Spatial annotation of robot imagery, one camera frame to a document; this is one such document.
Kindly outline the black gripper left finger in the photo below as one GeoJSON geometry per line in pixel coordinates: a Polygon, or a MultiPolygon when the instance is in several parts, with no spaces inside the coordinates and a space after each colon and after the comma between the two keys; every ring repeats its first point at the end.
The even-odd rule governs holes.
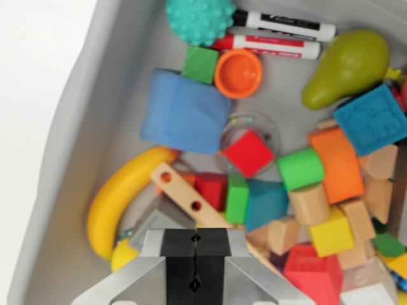
{"type": "Polygon", "coordinates": [[[150,229],[141,254],[73,304],[194,304],[195,230],[150,229]]]}

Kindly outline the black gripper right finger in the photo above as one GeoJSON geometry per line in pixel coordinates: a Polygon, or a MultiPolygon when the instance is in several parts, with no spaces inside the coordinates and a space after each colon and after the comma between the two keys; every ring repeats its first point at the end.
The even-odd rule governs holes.
{"type": "Polygon", "coordinates": [[[196,304],[313,304],[249,253],[239,229],[197,229],[196,304]]]}

